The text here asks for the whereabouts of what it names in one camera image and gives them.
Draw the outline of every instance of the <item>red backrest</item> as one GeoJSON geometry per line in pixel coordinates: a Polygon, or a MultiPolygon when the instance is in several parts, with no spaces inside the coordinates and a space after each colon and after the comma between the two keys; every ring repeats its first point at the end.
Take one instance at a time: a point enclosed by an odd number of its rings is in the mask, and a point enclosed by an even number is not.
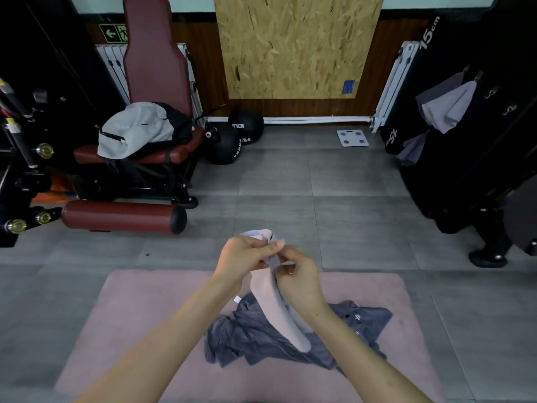
{"type": "Polygon", "coordinates": [[[168,0],[123,0],[131,102],[160,101],[192,116],[189,67],[171,35],[168,0]]]}

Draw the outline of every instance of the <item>red padded roller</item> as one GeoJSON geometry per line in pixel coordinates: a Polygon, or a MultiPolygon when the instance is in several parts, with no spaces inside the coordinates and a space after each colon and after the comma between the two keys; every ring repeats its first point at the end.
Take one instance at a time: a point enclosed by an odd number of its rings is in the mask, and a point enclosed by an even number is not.
{"type": "Polygon", "coordinates": [[[157,203],[76,200],[65,206],[62,220],[72,229],[178,235],[186,227],[186,211],[180,206],[157,203]]]}

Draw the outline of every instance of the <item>osb board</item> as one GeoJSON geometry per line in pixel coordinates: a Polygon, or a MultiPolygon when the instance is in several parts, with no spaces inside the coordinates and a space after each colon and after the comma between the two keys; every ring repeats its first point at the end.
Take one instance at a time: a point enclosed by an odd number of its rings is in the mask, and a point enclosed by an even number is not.
{"type": "Polygon", "coordinates": [[[355,97],[382,0],[214,4],[230,99],[355,97]]]}

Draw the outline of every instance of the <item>medicine ball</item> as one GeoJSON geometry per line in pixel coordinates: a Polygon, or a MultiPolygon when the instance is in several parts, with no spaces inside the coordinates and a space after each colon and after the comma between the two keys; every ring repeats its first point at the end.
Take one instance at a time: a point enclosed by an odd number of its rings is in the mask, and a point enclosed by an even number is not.
{"type": "Polygon", "coordinates": [[[229,115],[228,123],[238,130],[245,146],[259,140],[265,127],[261,112],[251,108],[234,109],[229,115]]]}
{"type": "Polygon", "coordinates": [[[205,157],[213,164],[231,164],[241,153],[238,131],[227,123],[206,123],[205,136],[205,157]]]}

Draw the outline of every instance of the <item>wooden wall panel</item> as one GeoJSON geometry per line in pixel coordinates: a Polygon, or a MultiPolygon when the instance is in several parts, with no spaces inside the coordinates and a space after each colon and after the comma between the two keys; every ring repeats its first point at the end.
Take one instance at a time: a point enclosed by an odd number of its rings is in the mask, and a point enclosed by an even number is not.
{"type": "MultiPolygon", "coordinates": [[[[354,99],[231,99],[215,115],[227,115],[233,107],[249,106],[265,116],[371,116],[382,94],[393,62],[403,41],[420,39],[428,23],[427,11],[382,11],[354,99]]],[[[95,44],[106,43],[98,24],[86,27],[95,44]]],[[[229,99],[220,38],[216,22],[174,22],[173,38],[185,42],[205,110],[218,107],[229,99]]]]}
{"type": "Polygon", "coordinates": [[[354,98],[382,0],[214,4],[232,99],[354,98]]]}

